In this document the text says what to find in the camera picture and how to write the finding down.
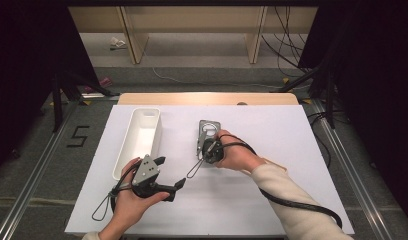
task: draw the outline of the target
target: white sleeve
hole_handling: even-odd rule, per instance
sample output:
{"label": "white sleeve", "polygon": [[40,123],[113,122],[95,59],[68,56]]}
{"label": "white sleeve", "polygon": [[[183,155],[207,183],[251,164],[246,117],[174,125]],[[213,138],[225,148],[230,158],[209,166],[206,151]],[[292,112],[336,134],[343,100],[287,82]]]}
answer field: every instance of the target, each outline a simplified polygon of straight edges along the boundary
{"label": "white sleeve", "polygon": [[98,232],[89,232],[83,236],[82,240],[100,240]]}
{"label": "white sleeve", "polygon": [[[318,205],[313,198],[276,164],[263,164],[251,173],[259,188],[277,198]],[[270,202],[289,239],[352,239],[328,215],[310,210],[285,207]]]}

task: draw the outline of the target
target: finger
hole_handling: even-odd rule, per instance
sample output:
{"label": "finger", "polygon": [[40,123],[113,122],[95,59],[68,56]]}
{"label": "finger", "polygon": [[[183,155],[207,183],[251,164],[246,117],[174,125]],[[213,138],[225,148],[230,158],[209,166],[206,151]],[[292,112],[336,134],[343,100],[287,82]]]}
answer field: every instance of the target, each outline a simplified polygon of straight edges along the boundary
{"label": "finger", "polygon": [[217,134],[216,137],[219,138],[220,136],[222,136],[223,134],[230,134],[227,130],[225,129],[220,129]]}
{"label": "finger", "polygon": [[217,168],[223,168],[223,165],[222,165],[222,160],[220,160],[220,161],[218,161],[218,162],[213,163],[213,165],[214,165],[215,167],[217,167]]}
{"label": "finger", "polygon": [[[132,166],[133,166],[135,163],[137,163],[139,160],[140,160],[139,157],[130,160],[130,161],[124,166],[124,168],[123,168],[123,170],[122,170],[122,176],[125,174],[125,172],[126,172],[127,170],[129,170],[130,167],[132,167]],[[123,182],[130,182],[130,181],[132,181],[132,178],[133,178],[133,173],[130,172],[128,175],[126,175],[126,178],[123,180]]]}
{"label": "finger", "polygon": [[148,207],[151,207],[152,205],[163,201],[169,196],[170,194],[168,192],[158,192],[151,197],[146,198],[145,201],[147,202]]}

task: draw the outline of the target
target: person's left hand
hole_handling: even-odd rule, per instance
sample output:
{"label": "person's left hand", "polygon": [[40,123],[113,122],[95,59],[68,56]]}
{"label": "person's left hand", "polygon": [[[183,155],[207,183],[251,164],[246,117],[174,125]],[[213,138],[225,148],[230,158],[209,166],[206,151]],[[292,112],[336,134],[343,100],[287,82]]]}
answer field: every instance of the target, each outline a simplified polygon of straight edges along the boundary
{"label": "person's left hand", "polygon": [[[139,158],[131,160],[122,170],[123,174],[136,162]],[[133,172],[130,172],[123,183],[132,183]],[[166,199],[169,196],[167,192],[159,192],[149,198],[140,198],[130,189],[120,191],[117,195],[116,209],[113,217],[108,225],[99,233],[101,240],[104,239],[119,239],[123,233],[132,225],[136,224],[152,205]]]}

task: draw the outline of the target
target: wrist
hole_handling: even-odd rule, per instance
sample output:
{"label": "wrist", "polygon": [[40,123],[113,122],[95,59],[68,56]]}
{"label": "wrist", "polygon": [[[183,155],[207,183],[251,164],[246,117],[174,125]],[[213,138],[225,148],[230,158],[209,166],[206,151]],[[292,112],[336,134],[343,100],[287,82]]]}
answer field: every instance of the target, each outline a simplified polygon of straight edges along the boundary
{"label": "wrist", "polygon": [[253,170],[257,168],[258,166],[266,164],[266,161],[259,156],[253,155],[252,157],[249,157],[245,161],[245,163],[246,163],[245,170],[252,173]]}
{"label": "wrist", "polygon": [[123,226],[123,224],[118,221],[111,219],[107,226],[98,233],[100,240],[117,240],[125,233],[129,227]]}

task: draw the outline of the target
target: metal rail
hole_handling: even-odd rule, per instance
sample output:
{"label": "metal rail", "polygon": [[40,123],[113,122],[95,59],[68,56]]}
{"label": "metal rail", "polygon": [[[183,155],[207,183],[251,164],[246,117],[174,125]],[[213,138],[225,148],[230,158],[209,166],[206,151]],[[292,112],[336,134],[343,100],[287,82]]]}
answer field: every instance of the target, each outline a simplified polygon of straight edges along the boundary
{"label": "metal rail", "polygon": [[58,129],[58,131],[52,133],[50,140],[48,141],[45,150],[42,152],[41,157],[38,160],[35,168],[32,171],[29,179],[27,180],[26,184],[23,187],[23,190],[20,192],[19,196],[17,197],[14,205],[12,206],[11,210],[7,214],[6,218],[1,224],[0,227],[0,240],[7,240],[11,239],[14,231],[16,230],[23,214],[29,204],[29,201],[35,192],[39,181],[41,180],[57,146],[61,139],[61,136],[64,133],[65,126],[69,121],[70,117],[72,116],[74,110],[76,109],[79,102],[74,101],[68,104],[68,108],[66,111],[66,116]]}
{"label": "metal rail", "polygon": [[[319,100],[314,100],[313,102],[313,108],[316,112],[324,111],[324,108]],[[322,119],[321,122],[323,129],[328,136],[329,142],[331,143],[332,148],[334,149],[338,160],[341,163],[345,175],[348,178],[348,182],[353,188],[354,194],[356,195],[357,200],[359,201],[362,210],[364,211],[367,220],[369,221],[369,224],[376,235],[376,238],[382,240],[392,239],[390,231],[388,230],[381,213],[378,211],[375,202],[372,200],[369,192],[366,190],[366,187],[364,186],[359,174],[351,162],[347,151],[342,145],[335,129],[331,129],[325,119]]]}

